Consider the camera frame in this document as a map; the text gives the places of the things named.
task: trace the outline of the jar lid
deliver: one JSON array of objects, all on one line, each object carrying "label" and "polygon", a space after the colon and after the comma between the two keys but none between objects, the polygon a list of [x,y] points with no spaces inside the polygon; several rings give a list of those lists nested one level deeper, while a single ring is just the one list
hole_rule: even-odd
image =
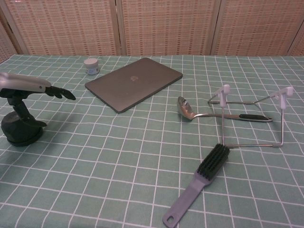
[{"label": "jar lid", "polygon": [[98,59],[97,58],[88,58],[84,61],[84,64],[87,67],[94,66],[94,65],[98,64]]}]

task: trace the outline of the laptop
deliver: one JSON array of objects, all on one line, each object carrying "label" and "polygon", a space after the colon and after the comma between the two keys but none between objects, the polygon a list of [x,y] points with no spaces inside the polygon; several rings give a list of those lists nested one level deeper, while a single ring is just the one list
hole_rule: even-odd
[{"label": "laptop", "polygon": [[182,78],[182,73],[142,58],[85,84],[96,97],[122,113]]}]

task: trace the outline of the suction cup base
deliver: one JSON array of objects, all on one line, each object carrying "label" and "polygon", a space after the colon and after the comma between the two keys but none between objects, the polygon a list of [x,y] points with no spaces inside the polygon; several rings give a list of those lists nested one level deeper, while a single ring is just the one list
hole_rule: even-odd
[{"label": "suction cup base", "polygon": [[27,146],[37,141],[42,135],[42,127],[33,127],[22,120],[16,112],[7,114],[1,121],[1,129],[10,144]]}]

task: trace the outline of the table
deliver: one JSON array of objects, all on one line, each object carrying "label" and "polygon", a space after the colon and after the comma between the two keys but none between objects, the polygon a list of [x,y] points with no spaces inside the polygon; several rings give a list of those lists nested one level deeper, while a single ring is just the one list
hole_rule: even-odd
[{"label": "table", "polygon": [[[178,96],[194,111],[220,113],[207,100],[223,84],[228,100],[256,100],[286,86],[282,148],[232,149],[214,182],[180,228],[304,228],[304,57],[151,57],[183,79],[116,114],[84,84],[140,57],[99,56],[101,72],[85,73],[83,56],[14,55],[0,71],[38,76],[73,92],[75,101],[45,94],[25,100],[46,122],[38,142],[10,145],[0,137],[0,227],[164,227],[162,217],[220,140],[221,119],[187,121]],[[272,123],[226,120],[227,143],[279,141],[275,99],[230,104],[226,113],[263,114]],[[0,99],[0,115],[12,108]]]}]

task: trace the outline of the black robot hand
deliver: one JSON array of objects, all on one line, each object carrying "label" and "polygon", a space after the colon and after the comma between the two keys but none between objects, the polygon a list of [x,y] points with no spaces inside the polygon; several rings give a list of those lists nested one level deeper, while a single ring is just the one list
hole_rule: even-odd
[{"label": "black robot hand", "polygon": [[57,98],[62,98],[62,96],[64,96],[69,100],[76,100],[75,96],[70,91],[55,86],[46,87],[45,93],[49,96],[55,96]]}]

